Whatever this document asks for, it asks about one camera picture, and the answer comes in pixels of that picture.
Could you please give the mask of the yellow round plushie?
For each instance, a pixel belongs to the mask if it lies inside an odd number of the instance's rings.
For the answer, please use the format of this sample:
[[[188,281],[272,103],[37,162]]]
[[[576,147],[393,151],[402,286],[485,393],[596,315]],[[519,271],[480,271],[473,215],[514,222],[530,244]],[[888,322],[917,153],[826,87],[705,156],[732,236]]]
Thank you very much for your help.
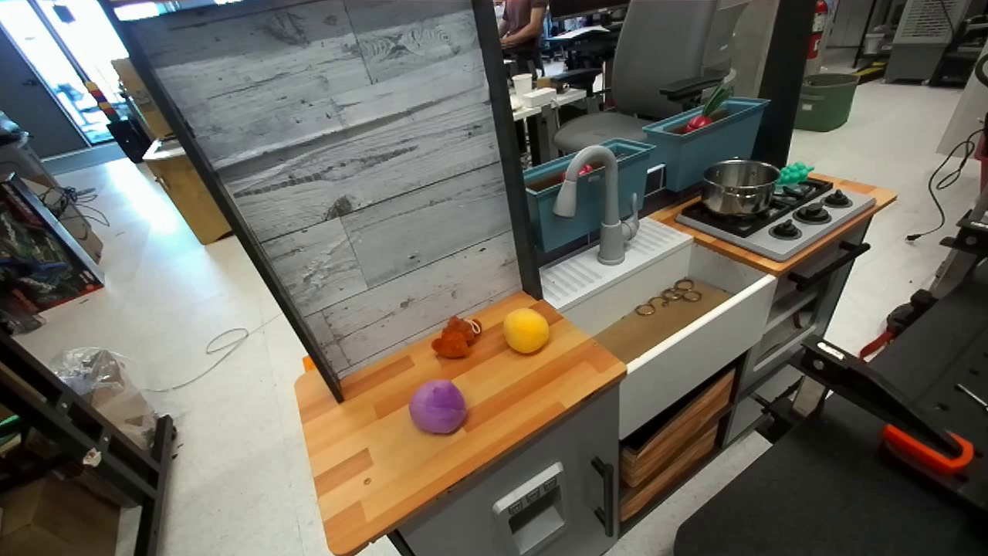
[[[554,339],[550,322],[535,308],[514,308],[503,318],[503,339],[519,355],[535,355]]]

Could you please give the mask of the orange crumpled plushie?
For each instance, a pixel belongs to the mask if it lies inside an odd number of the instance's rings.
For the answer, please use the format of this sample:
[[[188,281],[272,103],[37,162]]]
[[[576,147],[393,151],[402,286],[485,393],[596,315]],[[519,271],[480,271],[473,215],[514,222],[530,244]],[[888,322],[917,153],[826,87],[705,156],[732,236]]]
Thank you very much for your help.
[[[481,335],[480,318],[452,318],[432,339],[437,358],[466,358]]]

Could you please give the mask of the green toy on stove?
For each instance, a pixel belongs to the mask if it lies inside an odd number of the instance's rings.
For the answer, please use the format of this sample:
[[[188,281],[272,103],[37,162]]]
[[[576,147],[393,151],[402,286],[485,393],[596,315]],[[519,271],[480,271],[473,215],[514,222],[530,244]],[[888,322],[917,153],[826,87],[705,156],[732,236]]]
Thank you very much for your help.
[[[805,182],[812,169],[815,169],[812,162],[801,162],[801,161],[796,162],[785,162],[777,169],[777,189],[791,189],[791,185]]]

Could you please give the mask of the teal planter box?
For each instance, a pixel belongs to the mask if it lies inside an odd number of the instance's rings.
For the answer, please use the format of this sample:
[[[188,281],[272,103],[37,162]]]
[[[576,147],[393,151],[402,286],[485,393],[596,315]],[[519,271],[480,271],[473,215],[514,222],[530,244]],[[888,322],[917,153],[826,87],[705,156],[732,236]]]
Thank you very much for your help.
[[[727,100],[722,112],[701,130],[687,130],[697,107],[646,123],[643,132],[656,146],[650,161],[666,169],[665,185],[687,192],[705,180],[705,172],[730,156],[749,156],[766,100]]]
[[[647,142],[608,138],[606,147],[618,156],[618,213],[624,222],[637,222],[646,200],[646,169],[650,161]],[[582,169],[576,213],[558,215],[557,195],[568,167],[568,153],[528,167],[521,172],[528,195],[528,219],[542,261],[587,248],[598,239],[606,219],[606,175],[598,169]]]

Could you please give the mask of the grey toy stovetop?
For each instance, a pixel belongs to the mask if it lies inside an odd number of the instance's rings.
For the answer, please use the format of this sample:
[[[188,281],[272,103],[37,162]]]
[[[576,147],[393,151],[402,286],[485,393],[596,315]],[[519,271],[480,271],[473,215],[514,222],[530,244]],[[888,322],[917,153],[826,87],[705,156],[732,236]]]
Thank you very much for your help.
[[[801,185],[780,185],[758,215],[716,215],[695,200],[679,213],[679,222],[785,261],[871,208],[871,195],[846,192],[826,180],[804,180]]]

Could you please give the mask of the teal planter box left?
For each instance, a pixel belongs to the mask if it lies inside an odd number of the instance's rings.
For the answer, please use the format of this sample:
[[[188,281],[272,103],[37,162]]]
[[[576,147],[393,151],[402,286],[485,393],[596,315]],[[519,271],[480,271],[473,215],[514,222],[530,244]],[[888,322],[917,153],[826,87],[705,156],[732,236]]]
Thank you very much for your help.
[[[618,156],[618,213],[624,222],[637,222],[646,200],[646,169],[650,161],[647,142],[608,138],[606,147]],[[606,219],[606,175],[598,169],[582,169],[576,213],[558,215],[557,195],[568,167],[568,153],[528,167],[521,172],[528,195],[528,219],[542,261],[587,248],[598,239]]]

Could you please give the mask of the grey office chair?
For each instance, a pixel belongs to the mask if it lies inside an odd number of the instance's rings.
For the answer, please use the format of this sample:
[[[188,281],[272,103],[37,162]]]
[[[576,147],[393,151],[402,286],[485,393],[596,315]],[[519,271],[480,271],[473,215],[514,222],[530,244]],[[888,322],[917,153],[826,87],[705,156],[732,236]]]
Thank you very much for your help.
[[[732,77],[734,27],[748,0],[631,0],[616,60],[608,104],[557,130],[562,151],[606,138],[643,138],[643,127],[687,112]]]

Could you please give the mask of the white toy sink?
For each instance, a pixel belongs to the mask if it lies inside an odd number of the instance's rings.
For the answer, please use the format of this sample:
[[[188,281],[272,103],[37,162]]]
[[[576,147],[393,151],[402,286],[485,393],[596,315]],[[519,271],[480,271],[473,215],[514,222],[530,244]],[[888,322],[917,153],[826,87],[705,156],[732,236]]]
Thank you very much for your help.
[[[650,318],[637,305],[679,279],[705,300]],[[766,331],[776,279],[734,261],[691,236],[643,219],[621,266],[596,249],[541,269],[542,300],[628,364],[618,428],[631,435],[741,358]]]

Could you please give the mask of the grey toy faucet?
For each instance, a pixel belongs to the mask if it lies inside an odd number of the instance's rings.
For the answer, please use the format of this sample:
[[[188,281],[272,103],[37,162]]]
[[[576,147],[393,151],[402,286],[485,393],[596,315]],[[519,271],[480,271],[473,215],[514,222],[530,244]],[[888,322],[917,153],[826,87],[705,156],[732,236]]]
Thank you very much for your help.
[[[637,222],[621,219],[621,182],[618,182],[618,153],[608,146],[587,146],[574,151],[562,169],[562,185],[554,200],[554,213],[558,219],[572,219],[576,213],[576,185],[587,167],[602,169],[602,225],[598,225],[598,249],[596,260],[602,266],[621,266],[628,257],[628,244],[637,236]]]

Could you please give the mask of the teal planter box right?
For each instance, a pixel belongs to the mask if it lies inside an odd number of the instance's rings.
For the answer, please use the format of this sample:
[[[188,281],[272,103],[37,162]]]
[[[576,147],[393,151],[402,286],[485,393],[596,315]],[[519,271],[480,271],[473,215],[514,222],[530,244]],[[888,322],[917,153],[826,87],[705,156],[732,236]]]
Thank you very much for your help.
[[[646,123],[643,132],[656,146],[650,161],[666,169],[665,185],[687,192],[705,180],[705,172],[730,156],[749,156],[766,100],[727,100],[722,112],[701,130],[687,130],[697,107]]]

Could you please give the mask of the grey wood backdrop panel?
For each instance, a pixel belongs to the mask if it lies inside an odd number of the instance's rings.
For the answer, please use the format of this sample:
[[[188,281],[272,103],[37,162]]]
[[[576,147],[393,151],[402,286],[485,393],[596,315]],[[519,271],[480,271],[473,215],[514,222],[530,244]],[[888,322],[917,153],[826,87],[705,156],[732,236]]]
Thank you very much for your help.
[[[331,389],[535,293],[491,0],[98,0]]]

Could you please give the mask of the purple round plushie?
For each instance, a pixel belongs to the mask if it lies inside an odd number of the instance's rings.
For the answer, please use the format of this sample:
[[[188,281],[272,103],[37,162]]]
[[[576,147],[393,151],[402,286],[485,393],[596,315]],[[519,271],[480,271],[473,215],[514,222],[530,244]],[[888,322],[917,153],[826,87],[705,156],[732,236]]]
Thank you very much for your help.
[[[452,379],[422,384],[411,398],[411,420],[419,433],[449,435],[466,422],[466,398]]]

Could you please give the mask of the stainless steel pot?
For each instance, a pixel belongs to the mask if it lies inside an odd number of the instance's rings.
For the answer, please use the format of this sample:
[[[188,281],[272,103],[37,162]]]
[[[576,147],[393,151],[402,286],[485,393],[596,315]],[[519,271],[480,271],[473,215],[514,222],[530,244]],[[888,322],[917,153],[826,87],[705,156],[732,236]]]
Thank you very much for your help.
[[[701,180],[701,205],[716,215],[758,215],[770,208],[777,175],[766,161],[718,161]]]

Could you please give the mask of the green trash bin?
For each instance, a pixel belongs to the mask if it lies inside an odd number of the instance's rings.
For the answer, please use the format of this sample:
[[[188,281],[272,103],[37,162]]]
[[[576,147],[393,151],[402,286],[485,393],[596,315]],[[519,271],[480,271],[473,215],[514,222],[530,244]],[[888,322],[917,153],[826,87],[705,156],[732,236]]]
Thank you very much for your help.
[[[848,119],[856,75],[808,75],[801,88],[796,127],[826,132]]]

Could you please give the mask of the toy kitchen cabinet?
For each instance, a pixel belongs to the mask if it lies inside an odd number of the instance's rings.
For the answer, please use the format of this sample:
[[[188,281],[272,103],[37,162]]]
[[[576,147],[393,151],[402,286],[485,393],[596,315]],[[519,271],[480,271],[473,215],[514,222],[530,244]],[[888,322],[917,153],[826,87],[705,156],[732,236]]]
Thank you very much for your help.
[[[671,210],[646,219],[691,236],[734,261],[804,281],[822,253],[851,249],[871,215],[893,205],[880,185],[844,180],[874,208],[837,225],[794,260],[776,261],[683,225]],[[554,339],[519,355],[503,339],[514,308],[541,311]],[[322,377],[297,379],[306,456],[331,556],[359,556],[393,541],[416,556],[602,552],[618,541],[621,379],[628,364],[541,296],[514,293],[480,311],[470,358],[441,361],[411,343],[331,393]],[[452,379],[466,422],[449,435],[419,433],[411,398]]]

